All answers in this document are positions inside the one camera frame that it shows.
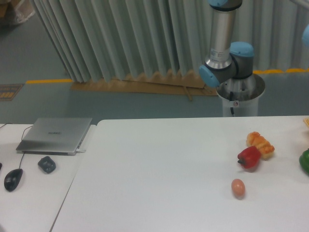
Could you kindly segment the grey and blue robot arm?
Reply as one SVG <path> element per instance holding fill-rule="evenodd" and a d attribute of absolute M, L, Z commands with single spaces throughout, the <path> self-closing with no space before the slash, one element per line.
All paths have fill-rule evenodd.
<path fill-rule="evenodd" d="M 306 0 L 210 0 L 209 50 L 199 72 L 210 87 L 258 70 L 309 67 Z"/>

